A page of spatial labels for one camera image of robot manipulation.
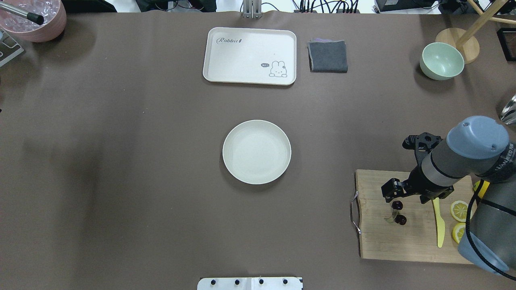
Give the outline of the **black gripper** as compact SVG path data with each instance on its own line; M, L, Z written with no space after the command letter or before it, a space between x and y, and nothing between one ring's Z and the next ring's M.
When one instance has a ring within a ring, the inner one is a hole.
M391 178L381 186L382 196L386 203L396 198L404 198L413 195L420 195L421 204L436 198L444 199L454 192L453 185L440 186L434 184L424 176L421 167L415 167L407 180L401 181L398 178Z

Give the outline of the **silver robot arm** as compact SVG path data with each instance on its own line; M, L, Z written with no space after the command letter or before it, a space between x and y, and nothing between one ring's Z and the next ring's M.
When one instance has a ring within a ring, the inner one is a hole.
M459 253L488 272L514 280L515 268L515 143L503 125L472 116L453 127L445 138L429 133L410 135L402 146L414 150L417 166L407 180L382 185L386 202L419 195L422 204L444 199L453 185L470 174L489 183L482 198L475 194L475 213L466 221Z

